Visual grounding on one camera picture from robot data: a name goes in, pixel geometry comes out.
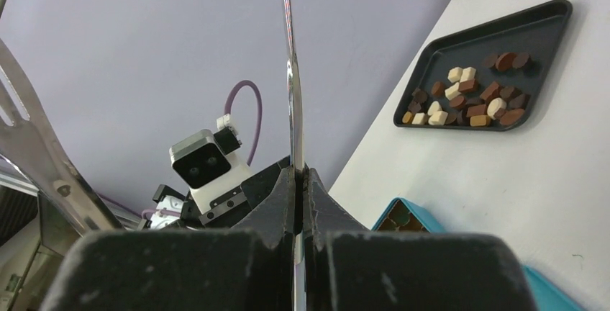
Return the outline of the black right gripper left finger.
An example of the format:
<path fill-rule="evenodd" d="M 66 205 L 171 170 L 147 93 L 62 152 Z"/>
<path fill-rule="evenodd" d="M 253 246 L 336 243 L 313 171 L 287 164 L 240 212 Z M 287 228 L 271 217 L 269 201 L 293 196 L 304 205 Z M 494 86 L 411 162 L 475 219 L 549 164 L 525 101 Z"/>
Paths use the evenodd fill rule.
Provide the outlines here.
<path fill-rule="evenodd" d="M 43 310 L 292 310 L 295 180 L 231 228 L 96 231 L 68 251 Z"/>

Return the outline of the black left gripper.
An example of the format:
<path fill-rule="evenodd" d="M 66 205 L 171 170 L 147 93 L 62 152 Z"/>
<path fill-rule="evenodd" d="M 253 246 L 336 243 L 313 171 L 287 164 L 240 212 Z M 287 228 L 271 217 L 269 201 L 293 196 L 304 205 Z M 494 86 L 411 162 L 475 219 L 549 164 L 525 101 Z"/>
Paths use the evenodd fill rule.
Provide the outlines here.
<path fill-rule="evenodd" d="M 272 192 L 282 169 L 288 167 L 290 158 L 277 161 L 245 179 L 235 188 L 213 197 L 209 204 L 199 209 L 194 198 L 161 184 L 152 200 L 157 204 L 138 225 L 139 230 L 164 230 L 171 228 L 201 230 L 204 228 L 232 227 L 254 210 Z"/>

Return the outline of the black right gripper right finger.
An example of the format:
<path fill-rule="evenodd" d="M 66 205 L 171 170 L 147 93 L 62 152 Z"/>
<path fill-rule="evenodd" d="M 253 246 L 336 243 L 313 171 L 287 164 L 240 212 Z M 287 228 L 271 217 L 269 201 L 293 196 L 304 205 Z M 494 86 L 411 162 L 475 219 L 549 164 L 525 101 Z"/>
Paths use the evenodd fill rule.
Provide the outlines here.
<path fill-rule="evenodd" d="M 308 310 L 535 310 L 505 242 L 476 233 L 378 232 L 303 181 Z"/>

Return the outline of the teal chocolate box with dividers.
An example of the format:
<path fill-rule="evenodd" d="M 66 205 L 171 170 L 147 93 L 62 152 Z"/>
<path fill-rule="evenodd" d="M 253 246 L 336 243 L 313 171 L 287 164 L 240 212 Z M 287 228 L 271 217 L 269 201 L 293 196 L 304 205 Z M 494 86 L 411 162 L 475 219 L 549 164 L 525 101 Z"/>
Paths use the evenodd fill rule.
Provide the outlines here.
<path fill-rule="evenodd" d="M 425 208 L 404 198 L 391 200 L 372 231 L 446 233 L 446 229 Z"/>

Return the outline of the steel tongs white handle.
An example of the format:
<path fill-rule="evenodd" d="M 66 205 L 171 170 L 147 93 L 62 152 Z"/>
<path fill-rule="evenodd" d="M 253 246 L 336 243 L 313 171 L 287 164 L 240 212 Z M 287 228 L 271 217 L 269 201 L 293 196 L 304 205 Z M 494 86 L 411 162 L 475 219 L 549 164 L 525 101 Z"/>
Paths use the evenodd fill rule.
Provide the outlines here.
<path fill-rule="evenodd" d="M 291 0 L 283 0 L 286 33 L 286 77 L 290 122 L 289 180 L 303 184 L 302 92 L 293 36 Z M 118 230 L 122 224 L 90 187 L 67 153 L 47 118 L 24 70 L 6 44 L 1 44 L 1 157 L 31 181 L 58 208 L 80 236 L 95 230 Z"/>

